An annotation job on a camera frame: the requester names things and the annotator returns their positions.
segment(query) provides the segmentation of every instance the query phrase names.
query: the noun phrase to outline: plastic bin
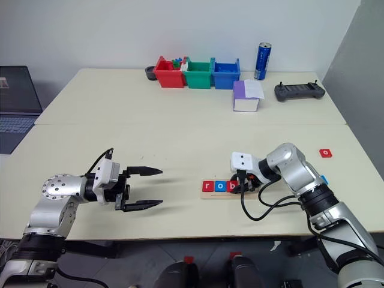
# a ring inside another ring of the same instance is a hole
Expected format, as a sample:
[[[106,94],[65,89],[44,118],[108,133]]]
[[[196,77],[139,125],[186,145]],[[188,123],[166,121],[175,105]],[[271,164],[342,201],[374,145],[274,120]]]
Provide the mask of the plastic bin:
[[[187,62],[183,64],[182,70],[189,88],[211,88],[214,61],[215,58],[211,58],[210,62],[191,62],[187,57]]]
[[[187,84],[180,67],[174,67],[172,61],[167,61],[160,56],[154,68],[154,73],[161,87],[184,88]]]
[[[240,79],[240,63],[239,58],[236,63],[217,63],[214,59],[214,66],[212,68],[212,76],[216,89],[233,89],[234,81]]]

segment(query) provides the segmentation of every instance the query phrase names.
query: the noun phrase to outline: purple book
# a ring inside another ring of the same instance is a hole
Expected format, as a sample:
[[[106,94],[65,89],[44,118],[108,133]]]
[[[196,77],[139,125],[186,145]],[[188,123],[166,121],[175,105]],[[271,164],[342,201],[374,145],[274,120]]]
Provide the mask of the purple book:
[[[233,83],[233,111],[256,112],[260,98],[264,98],[260,83],[246,81]]]

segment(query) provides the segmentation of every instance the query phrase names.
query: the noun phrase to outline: green bin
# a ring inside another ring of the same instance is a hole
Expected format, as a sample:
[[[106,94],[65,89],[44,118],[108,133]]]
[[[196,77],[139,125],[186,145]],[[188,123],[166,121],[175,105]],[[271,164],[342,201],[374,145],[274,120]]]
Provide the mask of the green bin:
[[[212,68],[215,58],[211,58],[210,62],[191,62],[187,57],[187,65],[183,70],[183,74],[189,88],[205,88],[210,89],[212,86]]]

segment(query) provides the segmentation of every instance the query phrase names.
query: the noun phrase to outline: blue bin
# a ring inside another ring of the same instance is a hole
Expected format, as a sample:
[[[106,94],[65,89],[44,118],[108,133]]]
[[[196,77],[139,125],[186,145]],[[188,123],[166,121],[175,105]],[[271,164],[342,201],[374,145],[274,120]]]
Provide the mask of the blue bin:
[[[233,89],[234,81],[238,81],[240,78],[239,58],[236,59],[234,64],[217,63],[214,61],[212,77],[216,89]]]

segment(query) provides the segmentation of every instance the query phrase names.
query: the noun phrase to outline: laptop keyboard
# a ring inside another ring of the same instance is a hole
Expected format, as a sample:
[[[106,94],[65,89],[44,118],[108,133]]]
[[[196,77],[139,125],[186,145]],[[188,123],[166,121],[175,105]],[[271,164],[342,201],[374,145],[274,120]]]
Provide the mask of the laptop keyboard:
[[[0,117],[0,132],[26,133],[36,118]]]

